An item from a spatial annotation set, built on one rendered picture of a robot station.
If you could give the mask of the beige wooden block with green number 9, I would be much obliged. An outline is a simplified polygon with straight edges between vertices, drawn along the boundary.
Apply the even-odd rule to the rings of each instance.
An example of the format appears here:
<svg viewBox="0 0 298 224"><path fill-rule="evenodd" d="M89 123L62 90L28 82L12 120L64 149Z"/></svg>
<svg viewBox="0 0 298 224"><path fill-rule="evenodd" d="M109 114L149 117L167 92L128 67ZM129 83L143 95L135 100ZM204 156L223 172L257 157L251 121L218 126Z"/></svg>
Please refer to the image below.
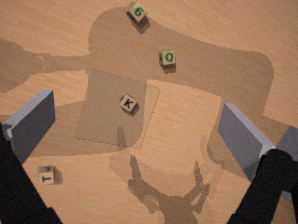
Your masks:
<svg viewBox="0 0 298 224"><path fill-rule="evenodd" d="M148 11L140 1L137 1L127 10L126 13L135 23L138 23L146 16Z"/></svg>

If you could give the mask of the wooden block with letter k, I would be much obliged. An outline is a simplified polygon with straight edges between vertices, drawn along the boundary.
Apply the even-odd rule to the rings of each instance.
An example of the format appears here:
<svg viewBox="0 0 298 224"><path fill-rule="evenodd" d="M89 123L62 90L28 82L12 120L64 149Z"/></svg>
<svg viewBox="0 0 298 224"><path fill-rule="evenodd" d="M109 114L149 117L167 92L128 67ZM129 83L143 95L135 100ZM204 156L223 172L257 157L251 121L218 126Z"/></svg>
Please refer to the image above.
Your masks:
<svg viewBox="0 0 298 224"><path fill-rule="evenodd" d="M131 112L136 103L137 101L126 92L123 93L118 101L118 104L129 112Z"/></svg>

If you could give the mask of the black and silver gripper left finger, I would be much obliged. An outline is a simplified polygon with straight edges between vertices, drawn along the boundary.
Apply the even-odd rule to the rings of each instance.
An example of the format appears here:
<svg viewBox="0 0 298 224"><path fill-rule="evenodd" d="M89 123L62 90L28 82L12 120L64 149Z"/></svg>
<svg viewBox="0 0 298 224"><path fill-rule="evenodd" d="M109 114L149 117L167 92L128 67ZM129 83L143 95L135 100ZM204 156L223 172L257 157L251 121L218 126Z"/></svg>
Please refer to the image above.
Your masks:
<svg viewBox="0 0 298 224"><path fill-rule="evenodd" d="M55 121L53 90L43 89L0 122L1 224L63 224L22 167Z"/></svg>

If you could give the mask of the tan flat mat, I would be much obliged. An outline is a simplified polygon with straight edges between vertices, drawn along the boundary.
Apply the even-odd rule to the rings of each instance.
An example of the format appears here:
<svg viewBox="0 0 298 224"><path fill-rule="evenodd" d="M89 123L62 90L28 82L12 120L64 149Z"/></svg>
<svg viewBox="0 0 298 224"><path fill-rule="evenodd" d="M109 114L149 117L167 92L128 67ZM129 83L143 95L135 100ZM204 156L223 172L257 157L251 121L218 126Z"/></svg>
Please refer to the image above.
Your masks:
<svg viewBox="0 0 298 224"><path fill-rule="evenodd" d="M140 149L160 88L93 69L75 138ZM118 101L126 92L131 112Z"/></svg>

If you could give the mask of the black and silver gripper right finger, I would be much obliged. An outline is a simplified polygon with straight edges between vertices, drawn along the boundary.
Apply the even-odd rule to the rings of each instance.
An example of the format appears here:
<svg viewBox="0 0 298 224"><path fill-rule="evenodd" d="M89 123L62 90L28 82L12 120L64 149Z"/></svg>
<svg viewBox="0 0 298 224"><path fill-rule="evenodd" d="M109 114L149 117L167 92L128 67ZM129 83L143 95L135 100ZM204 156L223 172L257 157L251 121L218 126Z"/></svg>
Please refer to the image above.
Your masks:
<svg viewBox="0 0 298 224"><path fill-rule="evenodd" d="M271 224L282 190L291 193L298 224L298 161L275 149L233 103L224 103L217 131L251 182L226 224Z"/></svg>

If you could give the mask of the wooden block with green letters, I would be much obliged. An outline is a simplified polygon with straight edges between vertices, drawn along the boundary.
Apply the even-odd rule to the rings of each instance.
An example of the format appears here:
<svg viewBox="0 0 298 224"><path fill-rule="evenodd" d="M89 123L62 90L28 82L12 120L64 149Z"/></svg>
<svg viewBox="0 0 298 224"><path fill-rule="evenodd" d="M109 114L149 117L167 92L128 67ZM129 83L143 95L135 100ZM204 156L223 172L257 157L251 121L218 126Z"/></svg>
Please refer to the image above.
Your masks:
<svg viewBox="0 0 298 224"><path fill-rule="evenodd" d="M175 50L163 50L159 51L159 64L161 65L170 65L175 64Z"/></svg>

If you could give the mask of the tan block with black letter t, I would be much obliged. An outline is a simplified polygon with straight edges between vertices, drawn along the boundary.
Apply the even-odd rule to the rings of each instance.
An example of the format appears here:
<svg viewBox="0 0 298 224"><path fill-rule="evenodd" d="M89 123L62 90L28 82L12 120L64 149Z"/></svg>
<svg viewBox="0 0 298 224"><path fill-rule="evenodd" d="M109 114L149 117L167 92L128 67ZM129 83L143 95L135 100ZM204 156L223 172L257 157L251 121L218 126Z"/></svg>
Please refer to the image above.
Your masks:
<svg viewBox="0 0 298 224"><path fill-rule="evenodd" d="M41 167L39 178L40 185L53 184L55 181L55 166Z"/></svg>

